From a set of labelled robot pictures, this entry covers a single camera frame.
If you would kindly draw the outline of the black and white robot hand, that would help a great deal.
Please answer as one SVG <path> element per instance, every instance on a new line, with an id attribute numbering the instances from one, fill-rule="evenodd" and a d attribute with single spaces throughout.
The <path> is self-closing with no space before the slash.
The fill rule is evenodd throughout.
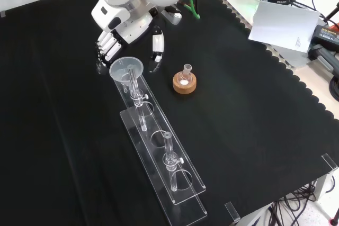
<path id="1" fill-rule="evenodd" d="M 106 74 L 119 52 L 141 38 L 150 29 L 158 9 L 153 5 L 130 3 L 113 7 L 99 0 L 91 12 L 102 29 L 96 41 L 96 71 Z"/>

